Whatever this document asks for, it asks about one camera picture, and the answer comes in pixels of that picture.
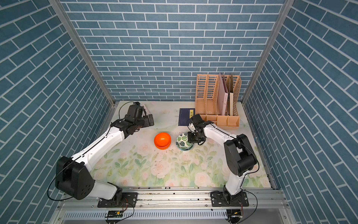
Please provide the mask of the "orange bowl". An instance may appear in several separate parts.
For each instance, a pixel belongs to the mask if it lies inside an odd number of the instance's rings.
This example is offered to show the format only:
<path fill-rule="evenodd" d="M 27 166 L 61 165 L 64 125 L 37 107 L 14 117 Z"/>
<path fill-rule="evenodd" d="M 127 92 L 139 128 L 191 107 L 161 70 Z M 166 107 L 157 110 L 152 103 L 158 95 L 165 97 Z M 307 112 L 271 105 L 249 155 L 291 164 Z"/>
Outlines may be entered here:
<path fill-rule="evenodd" d="M 154 138 L 155 147 L 160 150 L 168 149 L 171 141 L 171 136 L 168 133 L 159 133 Z"/>

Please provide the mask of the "green leaf bowl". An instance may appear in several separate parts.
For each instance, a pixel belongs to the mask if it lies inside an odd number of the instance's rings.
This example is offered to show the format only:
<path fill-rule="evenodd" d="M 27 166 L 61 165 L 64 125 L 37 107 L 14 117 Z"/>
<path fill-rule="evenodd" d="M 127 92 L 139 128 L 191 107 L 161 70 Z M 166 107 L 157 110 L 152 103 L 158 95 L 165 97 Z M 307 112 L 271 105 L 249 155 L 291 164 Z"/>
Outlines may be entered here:
<path fill-rule="evenodd" d="M 176 141 L 175 141 L 175 145 L 178 149 L 182 150 L 182 151 L 188 151 L 191 148 L 193 148 L 194 144 L 190 143 L 188 141 L 188 134 L 187 133 L 182 133 L 180 134 Z"/>

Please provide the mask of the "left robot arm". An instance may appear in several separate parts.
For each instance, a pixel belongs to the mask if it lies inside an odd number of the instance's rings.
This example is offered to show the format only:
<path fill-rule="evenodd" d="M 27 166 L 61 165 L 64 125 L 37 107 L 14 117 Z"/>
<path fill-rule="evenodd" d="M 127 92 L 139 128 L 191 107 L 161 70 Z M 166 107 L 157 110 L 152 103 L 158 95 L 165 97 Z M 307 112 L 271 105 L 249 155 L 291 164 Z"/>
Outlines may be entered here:
<path fill-rule="evenodd" d="M 96 181 L 90 172 L 115 145 L 141 128 L 154 125 L 153 115 L 134 118 L 126 115 L 111 123 L 108 130 L 85 149 L 71 157 L 62 157 L 56 164 L 55 187 L 77 200 L 95 197 L 122 201 L 122 189 L 114 184 Z"/>

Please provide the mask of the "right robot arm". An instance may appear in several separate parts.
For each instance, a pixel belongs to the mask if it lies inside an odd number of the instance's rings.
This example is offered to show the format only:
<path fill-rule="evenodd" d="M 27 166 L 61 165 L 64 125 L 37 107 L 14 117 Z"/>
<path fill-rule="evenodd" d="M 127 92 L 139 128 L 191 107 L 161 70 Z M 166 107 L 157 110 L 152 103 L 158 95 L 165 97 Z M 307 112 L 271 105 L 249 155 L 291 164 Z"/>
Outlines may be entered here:
<path fill-rule="evenodd" d="M 243 192 L 245 177 L 254 173 L 254 166 L 259 164 L 248 137 L 244 134 L 233 136 L 212 121 L 204 121 L 199 114 L 189 118 L 187 124 L 194 127 L 193 131 L 187 133 L 188 142 L 202 145 L 209 138 L 223 145 L 231 172 L 223 187 L 223 198 L 227 203 L 237 199 Z"/>

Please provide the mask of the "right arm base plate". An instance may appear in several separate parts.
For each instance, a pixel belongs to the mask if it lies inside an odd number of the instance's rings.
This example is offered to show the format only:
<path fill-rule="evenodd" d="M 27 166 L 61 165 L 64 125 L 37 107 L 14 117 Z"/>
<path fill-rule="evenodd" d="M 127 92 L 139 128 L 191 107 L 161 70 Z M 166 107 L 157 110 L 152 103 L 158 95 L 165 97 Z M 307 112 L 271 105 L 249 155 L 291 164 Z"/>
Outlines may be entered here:
<path fill-rule="evenodd" d="M 232 196 L 224 191 L 212 191 L 210 193 L 211 204 L 213 207 L 248 207 L 249 201 L 245 191 Z"/>

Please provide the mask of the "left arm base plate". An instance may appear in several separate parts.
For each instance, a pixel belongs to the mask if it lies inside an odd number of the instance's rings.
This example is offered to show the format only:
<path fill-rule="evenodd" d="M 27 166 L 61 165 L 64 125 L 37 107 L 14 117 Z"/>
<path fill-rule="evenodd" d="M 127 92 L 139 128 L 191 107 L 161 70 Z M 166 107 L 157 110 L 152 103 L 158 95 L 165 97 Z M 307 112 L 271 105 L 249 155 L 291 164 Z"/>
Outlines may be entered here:
<path fill-rule="evenodd" d="M 138 199 L 138 192 L 120 192 L 113 199 L 99 199 L 98 208 L 125 208 L 126 206 L 135 207 Z"/>

